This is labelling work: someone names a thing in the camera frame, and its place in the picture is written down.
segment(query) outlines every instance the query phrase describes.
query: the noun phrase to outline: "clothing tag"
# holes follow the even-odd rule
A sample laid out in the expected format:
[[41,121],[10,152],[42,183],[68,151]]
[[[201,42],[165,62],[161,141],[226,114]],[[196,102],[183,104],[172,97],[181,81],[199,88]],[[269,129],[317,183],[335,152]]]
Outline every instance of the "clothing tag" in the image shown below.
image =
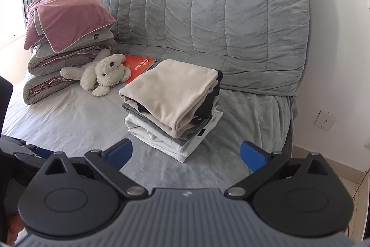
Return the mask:
[[204,132],[206,132],[206,129],[202,129],[197,136],[202,136]]
[[203,118],[201,118],[201,117],[195,117],[195,118],[193,118],[193,119],[191,120],[191,123],[192,123],[193,125],[199,125],[202,121],[203,121]]

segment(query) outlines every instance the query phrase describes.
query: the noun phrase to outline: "electrical outlet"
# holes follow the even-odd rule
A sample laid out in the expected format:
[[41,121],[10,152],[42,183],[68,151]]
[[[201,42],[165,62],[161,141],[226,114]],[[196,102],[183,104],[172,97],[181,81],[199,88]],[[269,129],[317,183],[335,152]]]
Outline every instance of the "electrical outlet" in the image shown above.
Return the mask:
[[336,120],[337,118],[333,114],[321,110],[318,119],[315,122],[315,126],[320,129],[330,131]]

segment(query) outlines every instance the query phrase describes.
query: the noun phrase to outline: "blue gripper pad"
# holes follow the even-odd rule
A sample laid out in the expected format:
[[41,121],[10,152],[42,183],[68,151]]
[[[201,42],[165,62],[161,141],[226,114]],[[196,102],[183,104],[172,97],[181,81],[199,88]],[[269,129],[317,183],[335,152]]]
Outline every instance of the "blue gripper pad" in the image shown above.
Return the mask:
[[250,141],[244,141],[240,146],[240,158],[252,172],[267,164],[269,156],[271,156],[269,153]]
[[121,169],[133,155],[133,144],[125,138],[105,151],[105,160],[116,169]]
[[44,159],[48,159],[50,157],[51,154],[54,154],[54,151],[50,151],[50,150],[46,150],[46,149],[43,149],[43,148],[36,148],[35,150],[33,150],[33,152],[44,158]]

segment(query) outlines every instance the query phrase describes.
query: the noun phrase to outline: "metal screw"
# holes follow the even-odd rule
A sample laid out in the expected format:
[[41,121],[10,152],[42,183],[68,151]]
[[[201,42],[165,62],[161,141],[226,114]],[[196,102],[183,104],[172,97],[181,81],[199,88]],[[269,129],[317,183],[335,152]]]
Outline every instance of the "metal screw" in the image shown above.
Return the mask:
[[228,189],[228,195],[231,197],[241,197],[245,195],[245,189],[239,186],[234,186]]
[[131,186],[127,189],[126,193],[130,196],[138,197],[145,193],[145,189],[141,186]]

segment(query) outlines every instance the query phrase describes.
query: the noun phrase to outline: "folded clothes stack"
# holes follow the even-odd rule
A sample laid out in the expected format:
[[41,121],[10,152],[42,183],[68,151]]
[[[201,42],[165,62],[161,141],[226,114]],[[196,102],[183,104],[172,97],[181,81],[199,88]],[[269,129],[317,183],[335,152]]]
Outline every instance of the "folded clothes stack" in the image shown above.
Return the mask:
[[120,90],[132,135],[184,162],[223,113],[216,110],[223,74],[164,60]]
[[94,60],[102,49],[117,52],[110,28],[115,19],[100,0],[35,0],[27,8],[28,62],[23,99],[34,104],[76,80],[60,75],[66,66]]

